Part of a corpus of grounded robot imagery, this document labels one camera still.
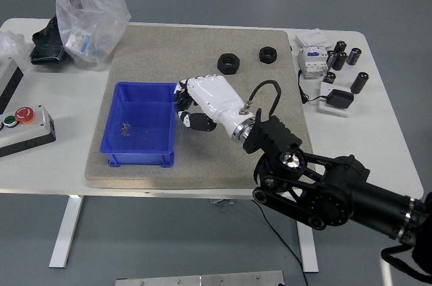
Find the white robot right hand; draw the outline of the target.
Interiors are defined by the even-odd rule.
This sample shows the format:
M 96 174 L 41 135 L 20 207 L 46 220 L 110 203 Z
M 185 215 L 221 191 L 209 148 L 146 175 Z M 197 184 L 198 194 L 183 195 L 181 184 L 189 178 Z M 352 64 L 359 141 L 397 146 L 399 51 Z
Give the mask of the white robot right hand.
M 221 124 L 231 139 L 243 142 L 255 122 L 251 102 L 244 102 L 220 75 L 180 81 L 173 101 L 180 121 L 192 130 L 211 132 Z

